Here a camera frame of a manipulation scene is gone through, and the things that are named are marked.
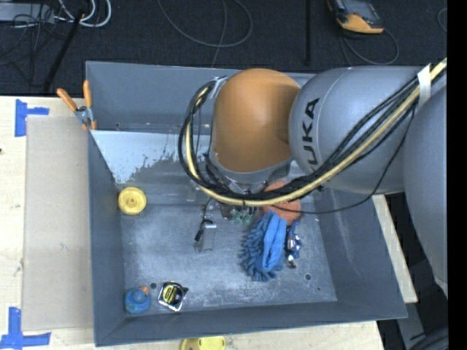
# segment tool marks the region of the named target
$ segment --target tape measure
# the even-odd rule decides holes
[[[183,287],[175,281],[163,283],[162,289],[159,292],[158,302],[173,311],[179,311],[182,308],[187,291],[188,288]]]

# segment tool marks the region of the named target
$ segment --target yellow cap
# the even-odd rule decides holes
[[[224,350],[225,339],[218,335],[214,337],[187,338],[182,341],[180,350]]]
[[[118,196],[118,207],[125,214],[137,215],[146,207],[146,196],[139,188],[125,188]]]

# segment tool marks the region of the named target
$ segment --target white cable tie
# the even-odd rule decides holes
[[[417,105],[419,110],[423,104],[431,97],[431,77],[430,65],[424,67],[418,74],[418,83],[420,85],[420,97]]]

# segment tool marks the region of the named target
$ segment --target blue microfiber duster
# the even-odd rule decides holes
[[[287,221],[268,210],[254,224],[245,242],[240,258],[248,275],[256,281],[269,281],[283,269]]]

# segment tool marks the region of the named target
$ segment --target orange object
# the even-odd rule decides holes
[[[284,180],[278,180],[277,182],[271,183],[266,189],[265,192],[276,190],[282,188],[285,185]],[[301,210],[300,200],[294,200],[290,202],[280,202],[276,205],[266,205],[262,206],[261,209],[264,213],[268,210],[274,211],[279,217],[287,220],[287,225],[291,225],[292,222],[301,217],[301,213],[297,212]]]
[[[90,88],[89,88],[89,81],[85,80],[82,84],[82,92],[85,97],[85,103],[86,103],[86,108],[81,107],[80,110],[78,111],[78,105],[73,101],[73,99],[70,97],[70,95],[63,89],[63,88],[58,88],[57,89],[57,95],[60,96],[60,98],[63,100],[63,102],[68,106],[68,108],[73,112],[83,112],[83,116],[81,117],[82,120],[82,129],[84,131],[87,131],[88,128],[91,130],[97,130],[97,121],[96,120],[90,120],[90,119],[85,119],[84,116],[84,111],[86,109],[89,109],[89,114],[92,117],[91,113],[91,107],[93,105],[93,98],[90,93]]]
[[[63,102],[69,107],[72,112],[75,112],[78,109],[78,105],[73,101],[70,95],[63,89],[57,89],[57,95],[63,100]]]

